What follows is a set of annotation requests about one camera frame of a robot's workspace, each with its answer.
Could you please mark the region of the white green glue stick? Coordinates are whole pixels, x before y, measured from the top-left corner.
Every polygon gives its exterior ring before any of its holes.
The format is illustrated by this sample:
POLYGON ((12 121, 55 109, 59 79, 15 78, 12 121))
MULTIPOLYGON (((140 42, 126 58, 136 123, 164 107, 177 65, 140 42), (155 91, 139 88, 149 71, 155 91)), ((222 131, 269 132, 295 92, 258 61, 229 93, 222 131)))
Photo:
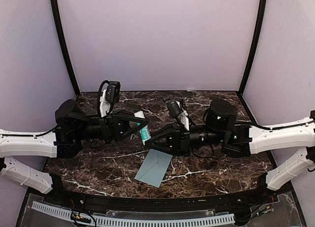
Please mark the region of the white green glue stick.
MULTIPOLYGON (((135 117, 138 117, 138 118, 142 118, 142 119, 145 118, 143 111, 138 111, 134 113, 134 115, 135 117)), ((151 134, 147 125, 140 130, 140 135, 141 135, 143 145, 145 145, 145 142, 147 140, 151 139, 151 134)))

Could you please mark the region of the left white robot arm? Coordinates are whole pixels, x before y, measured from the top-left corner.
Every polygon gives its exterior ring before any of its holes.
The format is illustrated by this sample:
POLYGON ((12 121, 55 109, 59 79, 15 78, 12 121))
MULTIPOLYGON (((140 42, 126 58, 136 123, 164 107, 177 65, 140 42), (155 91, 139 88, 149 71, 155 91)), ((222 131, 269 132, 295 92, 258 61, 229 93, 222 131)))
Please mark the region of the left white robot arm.
POLYGON ((69 202, 61 177, 35 170, 15 156, 70 159, 82 151, 83 141, 97 139, 106 144, 123 141, 148 124, 146 118, 124 110, 103 117, 88 116, 72 99, 56 110, 55 119, 57 125, 45 132, 0 131, 0 175, 50 194, 58 205, 69 202))

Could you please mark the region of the teal envelope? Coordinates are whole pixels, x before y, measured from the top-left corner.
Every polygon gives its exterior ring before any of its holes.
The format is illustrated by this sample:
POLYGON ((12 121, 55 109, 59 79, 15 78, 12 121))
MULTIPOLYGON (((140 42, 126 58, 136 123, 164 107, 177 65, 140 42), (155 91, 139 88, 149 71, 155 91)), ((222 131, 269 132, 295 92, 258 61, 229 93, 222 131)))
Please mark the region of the teal envelope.
POLYGON ((161 151, 150 149, 135 180, 159 188, 167 172, 173 156, 161 151))

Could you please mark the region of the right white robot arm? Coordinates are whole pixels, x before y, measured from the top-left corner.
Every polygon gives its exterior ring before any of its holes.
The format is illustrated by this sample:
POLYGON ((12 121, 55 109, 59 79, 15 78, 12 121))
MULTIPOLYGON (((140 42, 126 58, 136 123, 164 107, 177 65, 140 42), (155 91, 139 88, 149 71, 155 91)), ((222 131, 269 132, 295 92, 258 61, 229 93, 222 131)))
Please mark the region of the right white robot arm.
POLYGON ((259 177, 258 188, 251 194, 262 204, 270 190, 280 189, 300 173, 315 169, 315 113, 299 121, 261 126, 238 122, 236 106, 214 99, 203 115, 203 125, 195 125, 173 97, 165 99, 170 116, 176 120, 151 135, 145 146, 173 156, 187 157, 206 145, 221 144, 221 152, 232 158, 249 157, 265 151, 299 147, 284 163, 259 177))

